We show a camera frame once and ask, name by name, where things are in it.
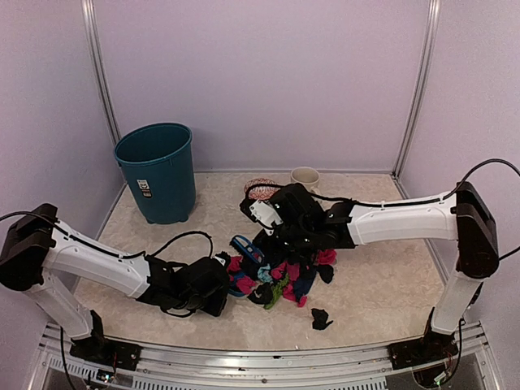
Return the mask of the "blue plastic dustpan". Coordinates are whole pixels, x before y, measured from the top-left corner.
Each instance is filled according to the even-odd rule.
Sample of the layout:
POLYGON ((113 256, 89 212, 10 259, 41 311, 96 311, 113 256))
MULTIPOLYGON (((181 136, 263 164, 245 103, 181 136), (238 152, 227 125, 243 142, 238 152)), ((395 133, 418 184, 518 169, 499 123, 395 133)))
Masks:
POLYGON ((244 297, 243 293, 235 284, 231 285, 228 289, 228 293, 234 297, 244 297))

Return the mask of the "blue hand brush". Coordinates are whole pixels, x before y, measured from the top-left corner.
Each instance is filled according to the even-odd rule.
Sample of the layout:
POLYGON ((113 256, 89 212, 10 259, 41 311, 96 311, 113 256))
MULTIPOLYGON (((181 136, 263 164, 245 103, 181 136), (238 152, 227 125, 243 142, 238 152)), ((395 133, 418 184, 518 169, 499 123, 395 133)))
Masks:
POLYGON ((242 235, 235 235, 230 240, 230 246, 234 248, 243 258, 248 258, 260 266, 265 264, 263 252, 249 239, 242 235))

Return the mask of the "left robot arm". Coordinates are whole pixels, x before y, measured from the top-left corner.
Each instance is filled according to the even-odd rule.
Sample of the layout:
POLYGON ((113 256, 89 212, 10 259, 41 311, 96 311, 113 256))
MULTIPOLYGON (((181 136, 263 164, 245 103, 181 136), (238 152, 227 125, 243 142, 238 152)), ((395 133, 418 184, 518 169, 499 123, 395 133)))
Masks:
POLYGON ((221 315, 227 302, 228 260, 209 254, 191 264, 166 262, 157 253, 130 254, 103 245, 71 228, 49 203, 16 218, 1 251, 1 284, 25 293, 71 339, 99 362, 114 352, 101 317, 80 304, 56 275, 62 271, 113 288, 164 314, 187 318, 201 310, 221 315))

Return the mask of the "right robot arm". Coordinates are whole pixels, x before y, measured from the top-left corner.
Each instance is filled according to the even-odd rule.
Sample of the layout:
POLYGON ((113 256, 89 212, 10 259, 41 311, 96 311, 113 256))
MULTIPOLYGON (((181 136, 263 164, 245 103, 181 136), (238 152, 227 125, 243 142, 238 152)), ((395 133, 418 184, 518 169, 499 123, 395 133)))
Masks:
POLYGON ((303 184, 274 184, 274 193, 266 200, 251 198, 257 188, 252 185, 240 210, 284 250, 299 253, 353 249, 380 241, 456 241, 455 267, 415 344, 416 354, 431 361, 446 349, 481 284, 505 260, 499 253, 496 221, 468 179, 464 175, 450 192, 404 201, 332 197, 327 210, 320 205, 324 197, 303 184))

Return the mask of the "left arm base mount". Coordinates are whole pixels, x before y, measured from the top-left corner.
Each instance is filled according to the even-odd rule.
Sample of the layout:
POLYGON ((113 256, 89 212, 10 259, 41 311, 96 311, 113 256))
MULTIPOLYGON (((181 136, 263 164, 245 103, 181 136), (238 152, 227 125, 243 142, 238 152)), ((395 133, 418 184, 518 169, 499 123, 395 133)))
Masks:
POLYGON ((113 369, 135 371, 141 356, 142 347, 138 344, 108 339, 104 335, 102 319, 94 311, 90 311, 93 328, 88 337, 72 339, 70 354, 88 362, 113 369))

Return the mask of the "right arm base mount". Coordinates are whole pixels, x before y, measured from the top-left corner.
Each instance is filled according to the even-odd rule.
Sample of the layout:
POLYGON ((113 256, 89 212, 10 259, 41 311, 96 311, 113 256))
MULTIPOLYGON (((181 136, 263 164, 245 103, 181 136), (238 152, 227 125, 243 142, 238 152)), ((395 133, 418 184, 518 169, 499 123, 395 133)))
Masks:
POLYGON ((433 312, 430 313, 420 337, 391 343, 387 347, 393 370, 421 366, 459 353, 454 332, 445 335, 432 330, 432 315, 433 312))

